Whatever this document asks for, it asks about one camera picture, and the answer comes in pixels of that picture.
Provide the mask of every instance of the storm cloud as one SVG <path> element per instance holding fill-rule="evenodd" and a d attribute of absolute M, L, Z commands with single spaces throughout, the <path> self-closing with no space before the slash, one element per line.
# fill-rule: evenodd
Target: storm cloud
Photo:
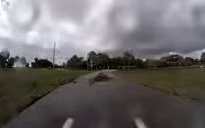
<path fill-rule="evenodd" d="M 90 50 L 193 53 L 205 49 L 205 0 L 0 0 L 0 50 L 51 59 L 54 42 L 59 62 Z"/>

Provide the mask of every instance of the road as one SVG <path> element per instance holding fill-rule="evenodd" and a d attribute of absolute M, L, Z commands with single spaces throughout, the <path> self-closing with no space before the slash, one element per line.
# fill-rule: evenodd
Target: road
<path fill-rule="evenodd" d="M 7 128 L 194 128 L 201 105 L 117 78 L 89 84 L 83 76 L 45 96 L 7 124 Z"/>

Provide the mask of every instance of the grass median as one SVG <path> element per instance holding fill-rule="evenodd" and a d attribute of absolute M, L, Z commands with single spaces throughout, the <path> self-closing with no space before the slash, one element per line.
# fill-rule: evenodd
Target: grass median
<path fill-rule="evenodd" d="M 205 100 L 205 68 L 120 71 L 139 85 L 191 100 Z"/>
<path fill-rule="evenodd" d="M 0 71 L 0 127 L 28 106 L 87 71 Z"/>

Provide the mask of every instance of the dark cloud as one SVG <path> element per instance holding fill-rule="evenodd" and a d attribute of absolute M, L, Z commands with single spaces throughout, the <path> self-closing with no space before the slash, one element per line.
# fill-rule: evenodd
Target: dark cloud
<path fill-rule="evenodd" d="M 114 0 L 112 8 L 107 1 L 17 0 L 8 19 L 0 17 L 0 44 L 29 60 L 51 59 L 55 40 L 57 60 L 105 46 L 139 57 L 205 48 L 205 0 Z"/>
<path fill-rule="evenodd" d="M 188 21 L 176 19 L 174 22 L 164 22 L 167 13 L 173 9 L 170 8 L 171 4 L 176 1 L 159 0 L 153 3 L 145 0 L 128 0 L 128 2 L 130 3 L 128 7 L 117 2 L 110 15 L 117 51 L 132 50 L 139 56 L 149 56 L 166 52 L 188 53 L 205 48 L 205 4 L 190 4 L 188 7 L 179 8 L 177 15 L 188 18 Z M 187 2 L 178 1 L 180 5 Z M 134 13 L 136 22 L 136 27 L 127 33 L 120 30 L 119 21 L 115 20 L 126 11 Z"/>

